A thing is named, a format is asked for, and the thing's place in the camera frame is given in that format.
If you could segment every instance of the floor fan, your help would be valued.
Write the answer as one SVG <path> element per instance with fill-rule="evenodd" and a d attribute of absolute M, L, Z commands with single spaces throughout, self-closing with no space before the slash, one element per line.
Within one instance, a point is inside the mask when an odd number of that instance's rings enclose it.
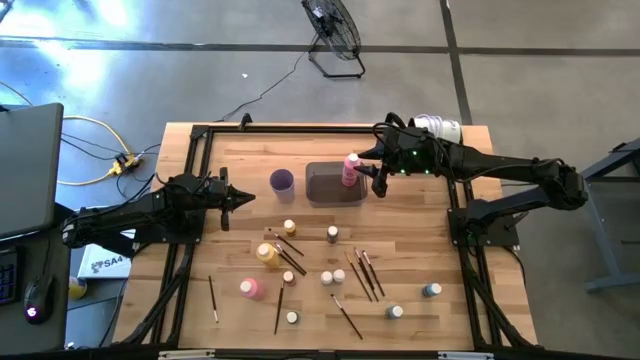
<path fill-rule="evenodd" d="M 360 35 L 351 15 L 340 0 L 303 0 L 311 25 L 316 31 L 309 49 L 309 61 L 322 72 L 326 78 L 361 78 L 365 73 L 360 60 Z M 345 61 L 357 60 L 362 72 L 354 74 L 329 74 L 314 58 L 318 41 L 324 41 L 331 51 Z"/>

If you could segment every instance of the pink paint bottle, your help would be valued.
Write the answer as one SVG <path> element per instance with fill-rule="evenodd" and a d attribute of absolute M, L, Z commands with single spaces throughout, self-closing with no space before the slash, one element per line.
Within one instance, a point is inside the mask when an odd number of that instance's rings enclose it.
<path fill-rule="evenodd" d="M 261 300 L 264 297 L 264 288 L 258 285 L 253 278 L 246 278 L 240 283 L 240 292 L 242 296 L 251 300 Z"/>
<path fill-rule="evenodd" d="M 354 169 L 354 167 L 359 166 L 361 162 L 362 161 L 358 157 L 358 154 L 349 154 L 349 156 L 344 159 L 344 167 L 342 168 L 342 185 L 352 187 L 356 184 L 360 173 L 358 170 Z"/>

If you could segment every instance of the purple cup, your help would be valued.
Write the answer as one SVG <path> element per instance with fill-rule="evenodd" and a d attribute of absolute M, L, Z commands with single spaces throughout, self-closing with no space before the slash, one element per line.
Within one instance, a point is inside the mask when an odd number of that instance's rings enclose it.
<path fill-rule="evenodd" d="M 283 204 L 290 204 L 295 198 L 293 189 L 293 174 L 287 169 L 278 169 L 271 174 L 269 184 L 278 200 Z"/>

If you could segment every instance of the paintbrush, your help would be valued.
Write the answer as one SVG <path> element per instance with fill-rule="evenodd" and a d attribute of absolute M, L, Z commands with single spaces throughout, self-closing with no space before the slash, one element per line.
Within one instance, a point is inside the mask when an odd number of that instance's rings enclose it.
<path fill-rule="evenodd" d="M 272 234 L 273 234 L 273 236 L 275 236 L 275 237 L 276 237 L 276 239 L 278 239 L 278 240 L 282 241 L 283 243 L 287 244 L 287 245 L 288 245 L 290 248 L 292 248 L 295 252 L 297 252 L 298 254 L 300 254 L 300 256 L 304 256 L 304 254 L 303 254 L 300 250 L 296 249 L 296 247 L 295 247 L 295 246 L 293 246 L 293 245 L 291 245 L 291 244 L 290 244 L 290 243 L 289 243 L 285 238 L 283 238 L 282 236 L 278 235 L 277 233 L 275 233 L 275 232 L 271 231 L 271 228 L 269 228 L 268 230 L 269 230 L 269 232 L 270 232 L 270 233 L 272 233 Z"/>
<path fill-rule="evenodd" d="M 362 290 L 364 290 L 364 293 L 367 294 L 367 297 L 369 298 L 369 301 L 373 302 L 373 299 L 371 298 L 371 295 L 369 295 L 369 292 L 367 291 L 367 287 L 364 286 L 364 283 L 362 282 L 362 278 L 360 277 L 360 274 L 358 274 L 358 271 L 356 270 L 356 267 L 353 266 L 353 263 L 351 262 L 351 258 L 349 257 L 349 254 L 347 254 L 347 252 L 344 252 L 344 255 L 347 257 L 347 261 L 349 262 L 349 265 L 351 265 L 351 269 L 353 269 L 353 273 L 356 274 L 356 277 L 358 278 L 358 281 L 360 282 L 360 285 L 362 285 Z"/>
<path fill-rule="evenodd" d="M 280 286 L 280 295 L 278 296 L 278 312 L 276 313 L 276 327 L 273 329 L 273 335 L 278 332 L 278 320 L 280 320 L 280 309 L 282 308 L 282 294 L 284 293 L 284 280 Z"/>
<path fill-rule="evenodd" d="M 369 277 L 369 274 L 367 273 L 367 269 L 364 267 L 364 262 L 362 261 L 362 258 L 360 257 L 360 252 L 358 251 L 358 249 L 355 248 L 355 246 L 353 247 L 353 251 L 356 253 L 356 256 L 358 257 L 358 264 L 360 264 L 360 269 L 362 270 L 362 273 L 364 274 L 364 278 L 367 280 L 367 284 L 369 284 L 369 287 L 371 288 L 371 292 L 373 293 L 373 297 L 376 298 L 376 301 L 380 301 L 378 299 L 378 295 L 376 295 L 376 289 L 373 287 L 373 282 L 371 281 L 371 278 Z"/>
<path fill-rule="evenodd" d="M 349 324 L 351 324 L 351 327 L 353 328 L 353 330 L 356 331 L 356 334 L 358 334 L 358 337 L 360 337 L 360 340 L 364 340 L 362 338 L 362 335 L 360 334 L 360 331 L 358 331 L 358 328 L 356 328 L 356 325 L 353 323 L 353 321 L 351 321 L 351 318 L 349 318 L 349 315 L 347 315 L 347 312 L 344 311 L 344 309 L 342 308 L 342 305 L 340 305 L 340 302 L 338 302 L 338 299 L 336 299 L 336 297 L 331 294 L 331 297 L 333 298 L 333 301 L 336 302 L 336 305 L 338 305 L 338 307 L 340 308 L 340 311 L 342 311 L 342 315 L 344 315 L 344 317 L 347 318 L 347 320 L 349 320 Z"/>
<path fill-rule="evenodd" d="M 280 244 L 275 243 L 276 244 L 276 253 L 280 256 L 282 256 L 282 258 L 289 263 L 289 265 L 293 266 L 294 269 L 298 270 L 298 272 L 300 274 L 302 274 L 302 276 L 307 275 L 307 272 L 302 268 L 302 266 L 300 266 L 300 264 L 298 264 L 295 260 L 293 260 L 293 258 L 291 257 L 291 255 L 289 255 L 289 253 L 283 249 Z"/>
<path fill-rule="evenodd" d="M 218 309 L 216 309 L 216 297 L 213 295 L 213 282 L 211 281 L 211 275 L 209 275 L 209 290 L 211 290 L 211 302 L 213 303 L 213 317 L 216 318 L 216 324 L 217 324 Z"/>
<path fill-rule="evenodd" d="M 369 264 L 369 269 L 371 270 L 371 275 L 373 275 L 373 279 L 376 281 L 376 284 L 378 284 L 378 289 L 380 289 L 380 292 L 382 293 L 382 296 L 387 296 L 384 294 L 384 290 L 382 290 L 382 285 L 380 285 L 380 281 L 378 281 L 378 275 L 376 275 L 376 271 L 373 270 L 373 265 L 371 265 L 371 261 L 369 260 L 369 256 L 367 256 L 367 253 L 362 250 L 362 255 L 364 255 L 365 260 L 367 260 L 367 264 Z"/>

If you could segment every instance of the keyboard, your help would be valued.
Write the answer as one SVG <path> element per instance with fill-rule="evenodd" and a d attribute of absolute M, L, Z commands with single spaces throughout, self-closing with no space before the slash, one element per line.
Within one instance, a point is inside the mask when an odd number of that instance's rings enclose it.
<path fill-rule="evenodd" d="M 0 305 L 18 301 L 18 253 L 15 247 L 0 250 Z"/>

